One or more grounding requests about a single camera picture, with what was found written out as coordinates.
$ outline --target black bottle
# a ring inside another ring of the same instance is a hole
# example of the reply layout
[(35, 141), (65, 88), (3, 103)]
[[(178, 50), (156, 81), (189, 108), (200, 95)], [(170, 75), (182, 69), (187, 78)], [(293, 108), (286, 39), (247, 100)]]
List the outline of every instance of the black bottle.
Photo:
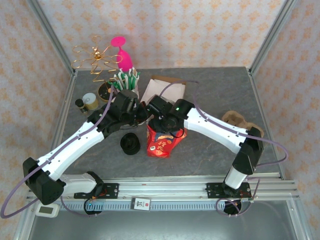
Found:
[(77, 105), (77, 107), (80, 109), (80, 111), (83, 114), (87, 114), (88, 113), (88, 108), (85, 106), (84, 101), (82, 101), (82, 99), (77, 99), (75, 100), (75, 105)]

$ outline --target gray table surface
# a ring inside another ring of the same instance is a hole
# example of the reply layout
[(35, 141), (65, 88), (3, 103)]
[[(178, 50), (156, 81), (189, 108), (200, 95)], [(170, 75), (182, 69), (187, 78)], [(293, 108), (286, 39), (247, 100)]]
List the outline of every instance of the gray table surface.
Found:
[[(200, 87), (197, 101), (203, 111), (221, 119), (229, 110), (235, 110), (245, 117), (245, 120), (265, 129), (261, 113), (244, 67), (221, 68), (168, 68), (139, 69), (141, 71), (138, 83), (140, 98), (152, 75), (198, 80)], [(98, 92), (101, 82), (92, 82), (93, 75), (89, 71), (79, 71), (75, 80), (67, 120), (62, 140), (66, 140), (86, 121), (75, 105), (75, 100), (86, 93)], [(187, 83), (184, 98), (193, 102), (194, 83)], [(104, 102), (99, 100), (99, 107)], [(162, 177), (190, 175), (224, 175), (227, 174), (235, 154), (218, 142), (194, 131), (188, 131), (183, 139), (171, 152), (170, 158), (147, 156), (147, 127), (141, 125), (131, 130), (120, 130), (93, 146), (75, 161), (66, 174), (83, 174), (94, 171), (101, 178), (130, 177)], [(135, 133), (141, 144), (140, 151), (135, 155), (126, 155), (120, 140), (126, 133)], [(260, 163), (276, 160), (272, 147), (265, 144)], [(279, 172), (278, 165), (259, 168), (257, 173)]]

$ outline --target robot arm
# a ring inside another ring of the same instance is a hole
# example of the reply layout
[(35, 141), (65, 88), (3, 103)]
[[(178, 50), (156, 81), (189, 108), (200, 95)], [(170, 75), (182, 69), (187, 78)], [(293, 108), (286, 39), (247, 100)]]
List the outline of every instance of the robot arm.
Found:
[[(69, 139), (73, 139), (93, 127), (102, 116), (104, 107), (90, 115), (88, 121)], [(237, 130), (239, 133), (260, 137), (260, 132), (255, 128), (248, 132), (246, 129), (229, 125), (207, 113), (204, 114), (207, 118), (219, 122), (225, 127)], [(62, 194), (66, 195), (81, 192), (92, 193), (93, 196), (97, 196), (101, 192), (103, 181), (94, 172), (80, 175), (64, 175), (63, 172), (89, 148), (101, 142), (111, 133), (118, 131), (121, 126), (127, 124), (131, 126), (136, 125), (145, 121), (151, 115), (154, 115), (154, 118), (150, 120), (149, 125), (157, 128), (157, 131), (170, 133), (186, 128), (199, 132), (223, 144), (233, 153), (237, 154), (224, 180), (223, 191), (230, 196), (233, 195), (234, 190), (239, 188), (247, 175), (254, 173), (263, 151), (261, 141), (234, 135), (208, 122), (207, 118), (205, 119), (199, 115), (192, 103), (184, 99), (179, 99), (172, 105), (170, 102), (156, 95), (148, 106), (145, 106), (144, 102), (139, 103), (135, 93), (129, 90), (122, 90), (117, 94), (115, 101), (110, 105), (109, 111), (95, 129), (79, 137), (78, 140), (69, 145), (66, 145), (69, 141), (69, 139), (67, 139), (56, 149), (40, 157), (37, 161), (32, 158), (24, 161), (23, 172), (24, 176), (26, 176), (32, 170), (43, 164), (58, 149), (63, 148), (63, 150), (52, 159), (51, 163), (30, 177), (29, 180), (26, 181), (26, 185), (44, 205), (53, 203)]]
[[(23, 173), (26, 176), (47, 161), (56, 151), (63, 148), (49, 164), (25, 182), (44, 205), (53, 203), (62, 194), (92, 193), (93, 196), (100, 194), (103, 181), (94, 172), (65, 175), (64, 171), (89, 148), (118, 131), (121, 126), (127, 124), (133, 126), (148, 118), (145, 105), (139, 103), (138, 96), (132, 91), (123, 90), (117, 94), (103, 120), (93, 130), (80, 137), (81, 133), (94, 127), (106, 106), (94, 111), (88, 117), (87, 122), (56, 149), (38, 160), (29, 157), (23, 162)], [(70, 139), (77, 136), (77, 140), (67, 144)]]
[(154, 96), (147, 106), (147, 110), (156, 116), (151, 120), (151, 125), (160, 126), (158, 128), (162, 132), (170, 133), (186, 128), (223, 144), (236, 154), (232, 167), (224, 179), (225, 187), (223, 191), (226, 194), (232, 196), (233, 192), (241, 186), (244, 179), (254, 173), (264, 149), (262, 141), (233, 134), (208, 122), (208, 119), (243, 135), (261, 137), (258, 129), (252, 127), (248, 131), (244, 128), (232, 126), (204, 112), (202, 113), (206, 118), (203, 118), (198, 110), (195, 109), (195, 106), (184, 99), (179, 99), (172, 105), (161, 97)]

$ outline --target snack bag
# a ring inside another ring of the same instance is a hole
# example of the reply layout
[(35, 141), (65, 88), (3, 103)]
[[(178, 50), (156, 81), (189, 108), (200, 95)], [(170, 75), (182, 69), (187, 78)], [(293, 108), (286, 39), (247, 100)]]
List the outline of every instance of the snack bag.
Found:
[(147, 125), (146, 154), (150, 157), (169, 158), (171, 150), (187, 136), (187, 129), (172, 132), (172, 135), (170, 133), (155, 132)]

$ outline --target label sticker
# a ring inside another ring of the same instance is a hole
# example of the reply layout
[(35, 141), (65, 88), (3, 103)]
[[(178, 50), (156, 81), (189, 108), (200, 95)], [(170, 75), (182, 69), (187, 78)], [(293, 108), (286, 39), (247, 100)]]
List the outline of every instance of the label sticker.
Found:
[(136, 198), (136, 197), (132, 198), (131, 209), (149, 211), (150, 199)]

